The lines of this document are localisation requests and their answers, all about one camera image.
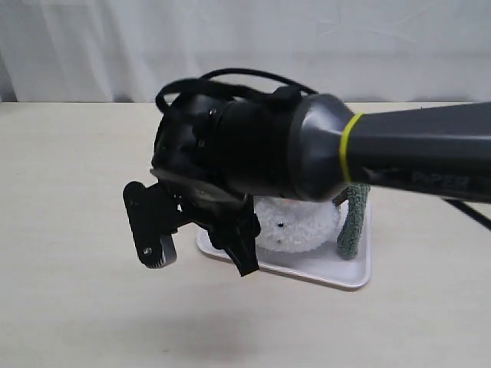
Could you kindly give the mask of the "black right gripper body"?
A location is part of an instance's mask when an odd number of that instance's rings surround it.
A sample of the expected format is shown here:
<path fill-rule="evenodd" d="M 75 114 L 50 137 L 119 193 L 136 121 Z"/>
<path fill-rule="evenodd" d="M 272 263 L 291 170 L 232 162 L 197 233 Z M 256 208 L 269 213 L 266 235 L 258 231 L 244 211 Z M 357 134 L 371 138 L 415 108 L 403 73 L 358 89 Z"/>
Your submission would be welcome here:
<path fill-rule="evenodd" d="M 212 148 L 227 100 L 178 97 L 163 112 L 151 172 L 188 222 L 205 229 L 214 245 L 254 244 L 261 227 L 253 200 L 232 189 Z"/>

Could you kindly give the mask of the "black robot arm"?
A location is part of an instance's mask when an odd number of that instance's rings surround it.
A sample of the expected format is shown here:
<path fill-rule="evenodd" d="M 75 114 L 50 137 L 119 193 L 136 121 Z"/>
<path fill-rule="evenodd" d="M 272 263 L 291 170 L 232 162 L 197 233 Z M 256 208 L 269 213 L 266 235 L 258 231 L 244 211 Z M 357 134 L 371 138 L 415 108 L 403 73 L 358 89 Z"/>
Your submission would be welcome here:
<path fill-rule="evenodd" d="M 490 201 L 490 105 L 355 113 L 297 87 L 182 80 L 155 103 L 151 172 L 241 275 L 259 269 L 256 196 L 324 202 L 350 185 Z"/>

